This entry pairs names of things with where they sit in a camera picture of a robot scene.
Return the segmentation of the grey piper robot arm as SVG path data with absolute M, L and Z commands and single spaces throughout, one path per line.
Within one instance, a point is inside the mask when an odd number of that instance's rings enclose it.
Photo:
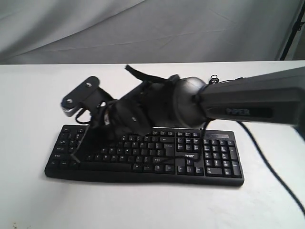
M 74 89 L 78 108 L 91 115 L 81 144 L 71 153 L 77 162 L 122 135 L 143 136 L 154 127 L 207 127 L 212 120 L 284 124 L 305 135 L 304 67 L 218 83 L 125 68 L 141 83 L 118 100 L 94 77 Z

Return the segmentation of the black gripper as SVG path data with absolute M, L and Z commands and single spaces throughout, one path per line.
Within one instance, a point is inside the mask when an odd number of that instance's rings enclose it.
M 114 99 L 102 88 L 96 111 L 91 111 L 90 124 L 71 158 L 85 161 L 94 150 L 94 129 L 105 136 L 124 134 L 146 135 L 153 127 L 174 127 L 174 83 L 144 81 L 120 99 Z

